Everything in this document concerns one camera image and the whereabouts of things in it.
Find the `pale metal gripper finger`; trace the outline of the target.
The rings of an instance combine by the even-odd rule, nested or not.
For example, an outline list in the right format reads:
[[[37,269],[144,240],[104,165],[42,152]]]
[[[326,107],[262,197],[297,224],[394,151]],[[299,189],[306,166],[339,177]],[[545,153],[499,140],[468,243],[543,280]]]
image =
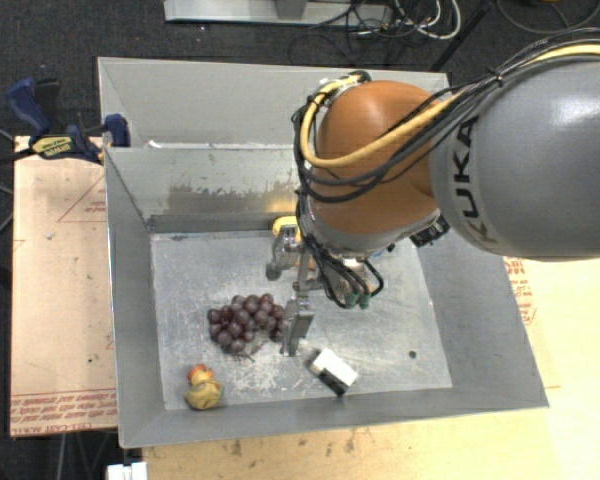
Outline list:
[[[283,318],[283,338],[280,352],[294,357],[301,339],[304,339],[315,316],[307,297],[290,299],[285,307]]]
[[[272,257],[266,265],[267,279],[269,281],[278,280],[285,270],[289,270],[297,263],[302,249],[299,226],[282,225],[275,233]]]

